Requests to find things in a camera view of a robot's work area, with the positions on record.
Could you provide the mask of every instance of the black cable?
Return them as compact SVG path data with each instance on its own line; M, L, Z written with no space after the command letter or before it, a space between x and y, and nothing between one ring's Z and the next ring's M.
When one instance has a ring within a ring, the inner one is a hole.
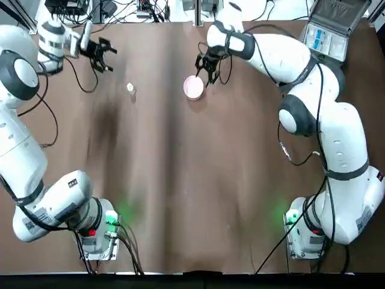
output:
M327 166L327 161L326 161L326 157L325 157L325 152L324 152L324 149L322 147L321 138L319 137L319 134L321 133L319 130L319 112L321 110L322 93L323 93L323 89L324 89L324 86L323 86L324 74L322 72L322 69L321 69L321 66L319 65L319 63L317 63L316 65L318 66L319 72L321 74L321 92L320 92L319 100L318 100L317 117L316 117L316 123L315 123L316 128L315 129L316 129L318 146L319 146L319 149L321 151L322 165L324 166L325 172L327 172L328 166ZM317 267L318 267L317 273L320 271L321 264L322 264L323 260L325 259L327 252L330 250L330 248L332 247L332 245L334 243L334 235L336 232L336 212L334 209L334 200L333 200L333 194L331 193L331 187L330 187L329 179L327 179L327 188L328 188L329 197L330 197L331 217L332 217L332 222L333 222L333 229L331 232L330 245L327 246L327 248L324 252L324 256L322 256L323 258L320 258L320 260L317 263Z
M87 270L87 273L90 274L90 275L96 275L96 272L91 268L91 264L90 264L89 260L87 260L86 257L85 257L83 245L81 243L79 234L74 229L68 228L68 231L73 232L73 234L75 235L76 244L78 246L78 250L79 250L79 254L80 254L80 259L82 260L82 262L83 262L83 264L85 266L85 269Z
M45 104L45 106L48 108L48 110L51 112L51 115L54 117L54 121L55 121L55 126L56 126L56 135L55 135L55 138L53 140L52 143L43 143L40 145L41 148L49 148L50 146L53 146L56 141L58 140L58 136L59 136L59 126L58 126L58 120L56 118L56 115L55 113L52 111L52 109L49 107L49 105L47 104L47 102L42 98L40 97L39 94L37 94L37 97L40 98L40 100Z
M219 67L218 67L218 75L219 75L219 81L223 84L223 85L226 85L229 80L230 80L230 76L231 76L231 71L233 69L233 56L230 55L230 71L229 71L229 76L227 77L226 81L223 82L222 80L222 77L221 77L221 63L222 63L222 60L223 59L226 59L228 58L228 56L222 56L220 59L219 59Z
M307 5L307 0L305 0L305 3L306 3L307 18L309 18L309 6Z
M271 250L271 252L269 253L269 255L265 258L265 260L262 262L262 264L259 266L258 270L256 271L256 274L258 274L260 272L260 270L262 269L262 267L265 265L265 263L269 260L270 256L274 253L274 251L279 247L279 245L282 244L282 242L286 239L286 237L290 234L290 232L293 230L293 228L295 227L295 225L297 225L297 223L302 219L303 215L305 214L305 212L310 208L310 206L314 203L315 199L318 197L318 195L321 193L322 191L322 188L324 187L324 184L326 183L326 179L327 177L325 176L324 177L324 180L319 188L319 190L317 191L317 193L315 194L314 198L307 204L307 207L305 208L305 210L302 212L302 214L299 216L299 218L297 219L297 221L294 222L294 224L290 227L290 229L286 232L286 234L282 237L282 239L274 246L274 248Z
M286 255L286 269L288 271L288 274L290 274L290 269L289 269L289 257L288 257L288 242L285 238L285 255Z
M298 18L294 18L291 21L298 20L298 19L305 18L305 17L307 17L307 16L301 16L301 17L298 17Z
M348 271L349 264L350 264L349 246L345 245L345 264L343 265L341 274L345 274Z
M122 237L122 236L117 236L117 238L123 242L123 244L126 246L128 252L130 253L131 255L131 259L132 259L132 265L134 267L134 270L136 270L137 272L139 272L140 275L144 275L144 272L140 269L139 267L139 264L137 263L135 257L134 257L134 254L132 253L132 249L129 245L129 243L127 243L127 241Z
M267 16L267 20L269 20L270 14L271 14L272 10L274 9L274 7L276 6L276 3L273 0L271 0L271 2L273 2L273 7L271 7L271 10L270 10L270 12L269 12L269 14Z
M77 15L78 18L77 18L77 20L75 20L75 15L74 15L74 14L73 14L73 20L72 20L72 19L70 18L70 14L69 14L69 12L68 12L67 7L64 6L63 3L61 3L61 6L62 6L62 7L57 11L57 12L59 12L59 13L56 13L56 14L57 14L59 20L61 21L61 23L64 23L64 20L68 20L69 22L72 22L72 24L77 24L76 26L73 26L73 28L76 28L76 27L79 27L79 26L85 24L88 20L90 20L90 19L92 18L92 15L93 15L95 9L97 9L97 7L99 7L100 5L103 4L103 2L106 2L106 1L111 2L112 0L103 0L103 1L100 1L100 3L98 3L97 6L93 7L93 9L90 11L90 14L86 13L87 17L84 18L84 19L81 20L81 21L79 21L79 15Z
M291 38L295 38L289 31L283 29L282 27L279 27L279 26L274 25L274 24L269 24L269 23L256 24L256 25L250 27L249 29L246 29L244 31L244 33L249 33L251 30L253 30L255 28L262 28L262 27L271 27L271 28L274 28L275 30L278 30L278 31L284 33L286 36L289 36Z
M131 238L130 238L130 236L129 236L129 234L128 234L128 232L127 232L127 230L126 230L126 228L125 228L122 224L120 224L120 223L118 223L118 224L116 224L116 225L117 225L118 227L122 228L122 230L125 232L129 244L131 245L131 247L134 247L135 257L136 257L136 260L137 260L137 262L138 262L139 268L140 268L141 270L143 270L143 269L142 269L141 262L140 262L140 258L139 258L138 242L137 242L137 239L136 239L136 237L135 237L134 232L132 231L131 228L129 228L129 229L130 229L130 232L131 232L131 234L132 234L132 236L134 237L134 243L133 243L132 240L131 240Z
M324 166L324 170L327 172L328 170L328 167L327 167L327 161L326 161L326 157L325 157L325 153L324 153L324 149L322 147L322 143L321 143L321 139L319 137L319 113L321 111L321 101L322 101L322 93L323 93L323 89L324 89L324 74L322 72L322 69L319 65L319 63L316 64L318 66L318 69L319 69L319 72L321 74L321 88L320 88L320 93L319 93L319 101L318 101L318 109L317 109L317 117L316 117L316 136L317 136L317 142L318 142L318 145L319 145L319 148L320 148L320 151L321 151L321 158L322 158L322 164ZM331 193L331 187L330 187L330 183L329 183L329 180L328 178L325 176L324 178L324 181L322 182L322 186L321 188L319 189L319 191L317 192L317 194L314 196L314 198L309 202L309 204L307 205L307 207L305 208L305 210L302 212L302 214L299 216L298 220L293 224L292 227L290 227L290 229L288 230L288 232L283 236L283 238L278 242L278 244L273 248L273 250L270 252L270 254L265 258L265 260L263 261L263 263L260 265L260 267L258 268L257 272L258 273L263 265L267 262L267 260L269 259L269 257L274 253L274 251L278 248L278 246L282 243L282 241L288 236L288 234L291 232L291 230L294 228L294 226L298 223L298 221L303 217L304 213L310 208L311 204L313 204L313 202L316 200L316 198L318 197L318 195L320 194L321 190L322 190L322 187L324 186L325 182L327 183L327 187L328 187L328 190L329 190L329 195L330 195L330 205L331 205L331 213L332 213L332 219L333 219L333 231L331 233L331 245L333 244L334 242L334 233L335 233L335 219L336 219L336 216L335 216L335 211L334 211L334 202L333 202L333 195Z
M280 139L280 136L279 136L280 127L281 127L281 122L278 121L277 139L278 139L278 143L279 143L282 147L284 147L284 146L283 146L283 143L282 143L282 141L281 141L281 139ZM313 155L316 155L316 152L311 152L310 154L308 154L308 156L307 156L302 162L300 162L300 163L295 163L295 162L293 162L293 161L292 161L291 159L289 159L289 158L287 158L287 159L288 159L288 161L290 161L290 163L291 163L292 165L299 167L299 166L302 166L303 164L306 164L306 162L309 161L310 158L311 158Z
M41 65L41 67L43 68L44 76L46 78L46 88L44 89L43 96L39 97L40 98L39 101L34 106L32 106L31 108L27 109L26 111L23 111L22 113L19 113L17 115L18 117L21 117L21 116L26 115L27 113L30 113L32 110L37 108L38 105L41 104L43 102L44 98L46 97L46 94L47 94L47 91L48 91L48 75L47 75L47 70L46 70L46 68L45 68L45 66L43 64L39 63L39 65Z
M125 22L122 22L121 18L116 18L115 15L113 15L113 18L115 19L116 22L124 24Z
M120 12L118 12L117 14L115 14L114 16L119 15L121 12L123 12L123 10L127 9L131 4L134 4L134 5L135 5L135 3L134 3L135 1L131 1L131 2L127 3L127 4L124 4L124 3L121 3L121 2L117 2L117 1L115 1L115 0L103 0L103 1L100 1L100 3L98 3L95 7L93 7L93 9L90 11L90 14L87 13L87 14L86 14L87 17L84 18L84 19L81 20L81 21L79 21L79 15L77 15L77 17L78 17L77 20L75 20L75 15L73 15L74 19L72 20L72 19L70 18L70 14L68 13L67 7L64 7L64 6L63 6L63 8L65 8L66 12L63 12L63 11L62 11L63 20L60 18L60 14L58 14L59 20L62 21L62 23L64 23L64 19L66 19L66 20L72 22L72 24L76 24L75 26L73 26L73 28L79 27L79 26L85 24L88 20L92 19L92 15L93 15L95 9L97 9L97 7L101 6L104 2L114 2L114 3L117 3L117 4L125 5L125 7L124 7Z
M93 73L95 74L95 77L96 77L96 83L95 83L95 86L94 86L91 90L86 90L86 89L84 89L84 88L82 87L82 85L81 85L80 82L79 82L78 74L76 73L75 67L73 66L72 62L71 62L67 57L64 57L64 59L66 59L66 60L71 64L72 69L73 69L73 73L75 74L75 78L76 78L76 81L77 81L78 84L79 84L80 89L81 89L83 92L85 92L85 93L93 93L93 92L96 90L96 87L97 87L97 85L98 85L98 83L99 83L99 79L98 79L98 77L97 77L97 74L96 74L95 69L92 67L91 59L90 59L91 68L92 68L92 71L93 71Z
M95 30L95 31L92 31L91 32L91 34L94 34L94 33L98 33L98 32L101 32L101 31L103 31L104 29L107 29L107 26L108 25L113 25L113 24L116 24L117 22L119 22L120 20L122 20L122 19L126 19L126 17L128 17L128 16L130 16L130 15L132 15L132 14L134 14L134 13L136 13L138 10L135 10L135 11L133 11L133 12L131 12L131 13L129 13L129 14L127 14L126 16L123 16L123 17L120 17L120 18L118 18L118 19L116 19L115 21L113 21L113 22L108 22L108 23L106 23L101 29L99 29L99 30Z
M269 0L266 0L265 8L263 9L262 14L261 14L259 17L253 19L252 21L256 21L256 20L260 19L260 18L265 14L266 9L267 9L267 3L268 3L268 2L269 2Z
M16 8L16 6L12 3L12 1L9 1L9 3L12 5L12 7L16 10L16 11L19 11L17 8ZM23 26L25 26L26 28L28 28L28 29L31 29L32 28L32 26L28 23L28 21L24 18L24 15L22 15L21 13L16 13L21 19L23 19L23 21L20 21L20 24L22 24Z
M325 261L327 255L329 254L331 247L332 247L332 244L330 243L330 240L325 238L324 242L322 243L322 248L320 250L320 252L324 252L324 253L318 259L317 263L315 263L313 266L311 266L311 268L310 268L311 273L319 273L320 272L321 267L322 267L322 263Z

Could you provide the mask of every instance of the label sticker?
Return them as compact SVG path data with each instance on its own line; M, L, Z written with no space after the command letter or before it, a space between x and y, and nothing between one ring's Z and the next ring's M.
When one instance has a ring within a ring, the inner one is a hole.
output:
M70 187L70 188L72 188L74 185L77 185L78 184L78 180L77 179L73 179L72 181L70 181L69 183L68 183L68 186Z
M384 175L383 175L381 172L378 172L378 174L377 174L377 179L379 179L380 182L382 182L382 181L383 181L383 178L384 178Z
M313 237L310 236L310 244L320 245L324 242L324 237Z
M372 211L369 206L366 206L365 209L363 210L362 216L356 220L359 234L361 234L362 230L364 230L366 224L371 219L371 217L372 217Z
M96 245L96 238L82 238L82 244L83 246L95 246Z
M34 213L34 215L35 215L35 217L39 221L41 221L41 222L43 222L43 223L45 223L47 225L50 225L53 222L52 218L49 217L49 215L48 215L48 213L47 213L45 208L38 209ZM23 223L24 223L26 229L32 235L34 235L37 231L39 231L41 229L41 227L36 226L35 224L33 224L33 222L29 218L27 218L27 217L23 219Z
M316 40L314 41L313 49L318 50L318 45L319 45L319 40L316 39Z
M317 30L316 38L317 38L317 39L321 39L321 35L322 35L322 30L318 29L318 30Z

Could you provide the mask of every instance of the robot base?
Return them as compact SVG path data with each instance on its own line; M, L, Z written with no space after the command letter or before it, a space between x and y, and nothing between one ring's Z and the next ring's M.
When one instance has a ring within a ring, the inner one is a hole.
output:
M286 214L283 215L283 227L285 229L285 233L290 230L290 228L293 226L291 224L296 221L293 220L293 215L298 218L298 211L297 213L293 213L293 210L289 210ZM304 221L301 219L297 225L295 225L295 228L293 228L286 237L288 244L288 254L292 259L318 259L324 254L324 251L322 251L322 243L325 237L316 236L314 240L317 240L316 242L318 244L313 244L312 250L306 250L301 242L303 235L301 235L300 229L298 228L298 225L301 222Z
M114 261L118 258L119 252L119 239L111 238L109 240L109 245L104 253L87 253L84 252L85 258L90 261Z

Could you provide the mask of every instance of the power cable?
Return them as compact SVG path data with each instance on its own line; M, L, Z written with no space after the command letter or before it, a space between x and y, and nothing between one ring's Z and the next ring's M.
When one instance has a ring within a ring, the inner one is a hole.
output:
M280 136L279 136L279 135L280 135L280 134L279 134L279 132L280 132L280 127L281 127L281 122L278 121L278 129L277 129L277 139L278 139L278 143L280 144L280 146L281 146L283 152L284 152L285 155L286 155L286 158L290 161L291 164L293 164L294 166L298 166L298 167L299 167L299 166L302 166L303 164L306 164L306 162L309 161L310 158L311 158L312 156L314 156L314 155L320 156L320 155L321 155L319 152L313 151L313 152L311 152L310 154L308 154L308 156L307 156L302 162L300 162L300 163L295 163L295 162L293 162L293 160L292 160L292 158L291 158L291 156L290 156L288 150L286 149L286 147L284 146L283 142L282 142L281 139L280 139Z
M298 18L294 18L294 19L292 19L291 21L294 21L294 20L299 20L299 19L301 19L301 18L305 18L305 17L307 17L307 16L301 16L301 17L298 17Z
M48 74L47 74L47 70L45 68L45 66L41 63L39 63L39 65L41 65L41 67L43 68L44 70L44 76L46 78L46 88L44 89L44 92L43 92L43 96L42 97L39 97L39 101L34 105L32 106L31 108L27 109L26 111L23 111L22 113L19 113L17 116L18 117L22 117L24 115L26 115L27 113L30 113L32 110L34 110L35 108L37 108L44 100L44 98L46 97L46 94L47 94L47 91L48 91Z
M254 28L257 28L257 27L261 27L262 25L255 25L251 28L249 28L248 30L245 30L245 33L249 33L252 29ZM260 59L261 59L261 62L263 64L263 67L264 69L266 70L266 74L269 75L269 77L277 84L277 81L271 76L271 74L269 73L267 67L266 67L266 64L263 60L263 56L262 56L262 53L260 51L260 47L258 45L258 42L256 40L255 37L254 38L254 41L255 41L255 44L257 46L257 49L258 49L258 52L259 52L259 55L260 55ZM323 72L322 72L322 69L320 67L320 65L317 63L317 66L318 66L318 69L320 71L320 74L321 74L321 89L320 89L320 96L319 96L319 102L318 102L318 109L317 109L317 117L316 117L316 135L317 135L317 140L318 140L318 144L319 144L319 147L320 147L320 150L321 150L321 155L322 155L322 164L324 166L324 169L327 171L327 163L326 163L326 159L325 159L325 153L324 153L324 150L322 148L322 144L321 144L321 140L319 138L319 112L320 112L320 109L321 109L321 101L322 101L322 93L323 93L323 85L324 85L324 75L323 75ZM309 207L311 206L311 204L313 204L313 202L315 201L315 199L317 198L317 196L320 194L325 182L327 182L327 185L328 185L328 190L329 190L329 195L330 195L330 202L331 202L331 207L332 207L332 218L333 218L333 232L332 232L332 236L331 236L331 243L334 242L334 232L335 232L335 212L334 212L334 203L333 203L333 196L331 194L331 187L330 187L330 183L327 179L327 177L325 176L324 178L324 182L322 183L322 186L321 188L319 189L319 191L317 192L317 194L315 195L315 197L312 199L312 201L309 202L309 204L307 204L307 207L305 208L305 210L302 212L302 214L300 215L300 217L298 218L298 220L293 224L293 226L287 231L287 233L284 235L284 237L278 242L278 244L273 248L273 250L269 253L269 255L265 258L265 260L263 261L263 263L260 265L260 267L258 268L258 270L256 271L256 273L259 273L260 270L262 269L263 265L268 261L268 259L270 258L270 256L274 253L274 251L278 248L278 246L283 242L283 240L285 240L285 238L288 236L288 234L291 232L291 230L294 228L294 226L298 223L299 220L301 220L301 218L303 217L304 213L309 209Z
M288 274L290 274L289 257L288 257L288 241L286 238L285 238L285 256L286 256L286 269L288 271Z
M131 246L130 244L120 235L117 236L117 238L123 242L123 244L126 246L128 252L130 253L131 255L131 258L132 258L132 265L134 267L134 271L139 273L140 275L144 275L144 272L143 270L140 268L138 262L136 261L135 257L134 257L134 254L132 253L132 249L131 249Z
M101 6L104 2L115 2L115 3L118 3L117 1L115 0L102 0L100 1L95 7L92 8L92 10L90 11L90 14L86 13L87 17L84 18L83 20L79 21L79 15L77 15L77 20L75 20L75 15L73 14L73 20L70 18L70 14L68 12L68 9L66 6L64 6L63 3L61 3L61 8L58 9L58 11L56 12L59 20L61 21L61 23L65 24L64 23L64 20L68 20L69 22L71 22L72 24L76 24L76 26L73 26L73 28L76 28L76 27L79 27L83 24L85 24L88 20L90 20L92 18L92 15L93 13L95 12L95 10L97 9L97 7Z
M273 7L271 7L271 9L270 9L270 12L269 12L269 14L267 16L267 20L269 20L270 14L271 14L272 10L274 9L274 7L276 6L276 3L273 0L271 0L271 2L273 2Z
M271 28L274 28L278 31L281 31L283 32L286 36L289 36L289 37L292 37L292 38L295 38L291 33L289 33L287 30L277 26L277 25L274 25L274 24L268 24L268 23L262 23L262 24L257 24L257 25L254 25L252 26L251 28L247 29L244 31L245 34L249 34L252 36L252 38L254 38L254 41L255 41L255 44L257 46L257 49L258 49L258 53L259 53L259 56L260 56L260 59L262 61L262 64L263 64L263 68L265 68L266 70L266 73L267 75L270 77L270 79L275 83L277 84L277 81L271 76L269 70L267 69L267 66L265 64L265 61L263 60L263 56L262 56L262 53L260 51L260 48L259 48L259 45L258 45L258 42L256 40L256 38L250 33L251 30L255 29L255 28L262 28L262 27L271 27ZM209 47L207 43L205 42L199 42L198 43L198 50L201 54L203 54L202 50L200 49L200 45L205 45L206 47ZM230 57L230 71L229 71L229 76L227 77L226 81L223 81L222 77L221 77L221 62L222 60L226 59ZM221 56L220 60L219 60L219 67L218 67L218 76L219 76L219 79L220 79L220 82L222 84L227 84L229 82L229 79L230 79L230 76L231 76L231 72L232 72L232 55L231 54L225 54L223 56Z
M307 0L305 0L306 3L306 13L307 13L307 18L309 18L309 6L307 4Z
M86 90L86 89L84 89L84 88L82 87L82 85L81 85L80 82L79 82L79 78L78 78L78 74L76 73L76 69L75 69L75 67L73 66L72 62L71 62L67 57L64 57L64 59L66 59L66 60L71 64L72 69L73 69L73 73L75 74L75 78L76 78L76 81L78 82L78 85L79 85L80 89L81 89L83 92L85 92L85 93L93 93L93 92L96 90L96 87L97 87L97 85L98 85L98 83L99 83L99 79L98 79L98 77L97 77L97 74L96 74L96 72L95 72L95 69L92 67L91 59L90 59L90 65L91 65L92 71L93 71L93 73L94 73L94 75L95 75L95 77L96 77L96 83L95 83L95 86L94 86L91 90Z
M45 104L45 106L48 108L48 110L51 112L51 115L54 117L54 121L55 121L55 126L56 126L56 135L55 135L55 138L53 140L52 143L43 143L40 145L41 148L49 148L50 146L53 146L56 141L58 140L58 136L59 136L59 126L58 126L58 120L56 118L56 115L55 113L52 111L51 107L49 107L49 105L47 104L47 102L42 98L40 97L40 95L38 93L36 93L37 97L40 98L40 100Z
M128 243L130 244L131 247L134 248L134 252L135 252L135 254L136 254L136 256L134 256L134 258L136 258L136 261L137 261L137 263L138 263L139 269L143 271L142 265L141 265L141 262L140 262L140 258L139 258L138 242L137 242L137 239L136 239L136 237L135 237L135 234L134 234L133 230L131 229L130 226L128 226L128 228L129 228L129 230L130 230L130 232L131 232L131 234L132 234L132 236L133 236L133 238L134 238L134 242L132 242L132 240L131 240L131 238L130 238L130 236L129 236L127 230L126 230L126 228L125 228L122 224L118 223L117 226L120 227L120 228L122 228L122 230L125 232L125 235L126 235L126 237L127 237Z
M265 8L263 9L262 14L260 16L258 16L257 18L253 19L252 21L256 21L256 20L260 19L265 14L268 2L269 2L269 0L266 1Z
M126 16L123 16L123 17L120 17L120 18L116 18L116 16L117 16L117 14L116 14L116 15L114 15L115 21L105 23L104 26L103 26L101 29L92 31L91 34L101 32L101 31L103 31L104 29L106 29L108 25L116 24L116 23L120 22L121 20L124 20L123 23L131 23L131 22L125 21L125 19L126 19L126 17L128 17L128 16L130 16L130 15L136 13L137 11L138 11L138 10L135 10L135 11L133 11L133 12L127 14Z

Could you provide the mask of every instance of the red button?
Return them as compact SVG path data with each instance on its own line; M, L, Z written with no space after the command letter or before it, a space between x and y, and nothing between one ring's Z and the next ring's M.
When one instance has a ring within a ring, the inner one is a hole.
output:
M96 230L92 230L91 229L91 230L88 231L88 236L89 237L94 237L95 235L96 235Z

